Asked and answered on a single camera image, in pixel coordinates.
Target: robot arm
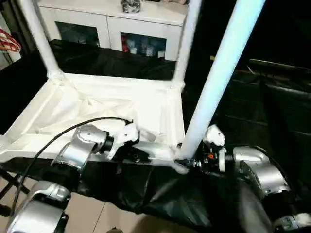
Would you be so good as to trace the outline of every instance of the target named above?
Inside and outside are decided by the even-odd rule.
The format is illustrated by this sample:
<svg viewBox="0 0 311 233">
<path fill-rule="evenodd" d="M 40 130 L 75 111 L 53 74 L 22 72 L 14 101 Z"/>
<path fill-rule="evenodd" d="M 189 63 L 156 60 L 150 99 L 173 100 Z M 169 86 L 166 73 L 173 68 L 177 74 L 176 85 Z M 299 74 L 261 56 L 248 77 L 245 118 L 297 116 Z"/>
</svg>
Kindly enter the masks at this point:
<svg viewBox="0 0 311 233">
<path fill-rule="evenodd" d="M 80 176 L 91 154 L 104 154 L 111 160 L 118 148 L 126 143 L 139 141 L 134 123 L 125 127 L 114 137 L 93 125 L 76 129 L 67 143 L 31 189 L 7 225 L 8 233 L 61 233 L 68 216 L 64 210 L 70 201 L 70 193 L 77 187 Z"/>
<path fill-rule="evenodd" d="M 275 232 L 300 231 L 311 227 L 311 214 L 299 207 L 294 191 L 279 166 L 258 147 L 225 147 L 223 133 L 212 125 L 203 138 L 203 156 L 195 161 L 205 173 L 237 170 L 260 200 Z"/>
</svg>

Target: tiled floor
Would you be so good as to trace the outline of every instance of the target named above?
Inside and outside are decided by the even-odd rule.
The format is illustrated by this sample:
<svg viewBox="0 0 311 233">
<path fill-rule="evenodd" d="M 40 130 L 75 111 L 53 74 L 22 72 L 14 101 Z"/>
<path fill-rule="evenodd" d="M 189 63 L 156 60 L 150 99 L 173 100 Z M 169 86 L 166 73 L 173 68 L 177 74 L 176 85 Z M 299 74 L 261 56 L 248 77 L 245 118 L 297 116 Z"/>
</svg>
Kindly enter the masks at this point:
<svg viewBox="0 0 311 233">
<path fill-rule="evenodd" d="M 25 186 L 31 188 L 36 181 L 27 179 Z M 0 189 L 7 182 L 0 178 Z M 16 188 L 12 188 L 0 201 L 2 205 L 11 206 Z M 100 202 L 94 198 L 72 194 L 66 209 L 69 221 L 66 233 L 105 233 L 112 228 L 121 229 L 124 233 L 195 233 L 177 224 L 148 215 L 136 215 L 120 210 L 111 203 Z M 0 233 L 4 231 L 7 218 L 0 216 Z"/>
</svg>

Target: black cloth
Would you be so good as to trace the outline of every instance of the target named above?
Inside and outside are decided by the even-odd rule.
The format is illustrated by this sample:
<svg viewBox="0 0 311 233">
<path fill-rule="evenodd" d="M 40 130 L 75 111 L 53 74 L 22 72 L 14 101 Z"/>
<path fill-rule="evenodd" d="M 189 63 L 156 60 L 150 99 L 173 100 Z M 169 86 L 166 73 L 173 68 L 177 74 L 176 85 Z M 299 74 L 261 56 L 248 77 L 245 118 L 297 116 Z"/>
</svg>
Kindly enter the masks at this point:
<svg viewBox="0 0 311 233">
<path fill-rule="evenodd" d="M 174 62 L 62 41 L 52 41 L 51 45 L 61 69 L 69 73 L 162 80 L 169 80 L 173 75 Z M 182 94 L 186 127 L 204 83 L 203 72 L 195 76 L 194 71 L 187 71 Z M 4 133 L 46 81 L 46 70 L 35 52 L 3 70 L 0 76 L 2 99 L 19 96 L 2 103 L 6 112 L 0 129 Z M 237 72 L 212 123 L 217 123 L 228 144 L 259 145 L 267 150 L 282 165 L 308 211 L 311 207 L 311 95 L 309 80 L 304 83 L 298 85 L 295 80 L 280 81 Z M 15 158 L 1 166 L 22 173 L 29 162 L 30 159 Z M 40 179 L 49 162 L 39 159 L 30 176 Z M 241 206 L 251 197 L 248 191 L 241 192 L 244 188 L 235 174 L 215 177 L 193 169 L 187 175 L 179 175 L 169 167 L 90 162 L 77 192 L 198 231 L 225 232 L 228 228 L 248 229 L 249 218 L 243 217 Z M 252 204 L 251 209 L 259 206 L 256 200 L 246 203 Z M 260 207 L 256 209 L 258 216 L 254 218 L 258 219 L 255 221 L 258 225 L 253 222 L 251 226 L 269 229 Z"/>
</svg>

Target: cabinet door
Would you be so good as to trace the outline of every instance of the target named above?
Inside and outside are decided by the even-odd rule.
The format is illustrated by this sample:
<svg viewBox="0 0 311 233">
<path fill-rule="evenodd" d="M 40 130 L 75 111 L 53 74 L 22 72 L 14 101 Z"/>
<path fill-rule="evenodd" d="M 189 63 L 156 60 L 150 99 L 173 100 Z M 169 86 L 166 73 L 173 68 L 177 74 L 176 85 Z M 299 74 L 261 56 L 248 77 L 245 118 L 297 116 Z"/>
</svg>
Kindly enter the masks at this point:
<svg viewBox="0 0 311 233">
<path fill-rule="evenodd" d="M 106 16 L 46 7 L 40 11 L 50 40 L 110 48 Z"/>
<path fill-rule="evenodd" d="M 177 59 L 182 27 L 118 17 L 107 17 L 107 22 L 113 50 Z"/>
</svg>

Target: white tabletop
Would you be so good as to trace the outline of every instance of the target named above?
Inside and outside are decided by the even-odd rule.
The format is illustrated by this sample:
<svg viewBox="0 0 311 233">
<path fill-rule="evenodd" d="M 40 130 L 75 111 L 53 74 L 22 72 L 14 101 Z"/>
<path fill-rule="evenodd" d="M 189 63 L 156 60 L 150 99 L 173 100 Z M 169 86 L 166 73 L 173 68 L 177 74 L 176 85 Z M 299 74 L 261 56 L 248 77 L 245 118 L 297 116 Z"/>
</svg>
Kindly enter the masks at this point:
<svg viewBox="0 0 311 233">
<path fill-rule="evenodd" d="M 38 0 L 38 5 L 176 26 L 182 26 L 188 9 L 187 5 L 175 2 L 144 1 L 139 13 L 124 13 L 120 0 Z"/>
</svg>

